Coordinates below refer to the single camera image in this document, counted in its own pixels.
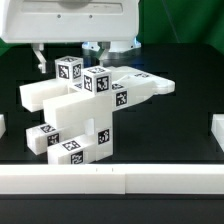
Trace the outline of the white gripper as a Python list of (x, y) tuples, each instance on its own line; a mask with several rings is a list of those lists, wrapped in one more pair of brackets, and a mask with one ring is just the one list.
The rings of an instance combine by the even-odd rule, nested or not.
[(43, 43), (99, 41), (102, 66), (109, 41), (135, 38), (139, 0), (0, 0), (0, 39), (33, 43), (38, 68), (46, 72)]

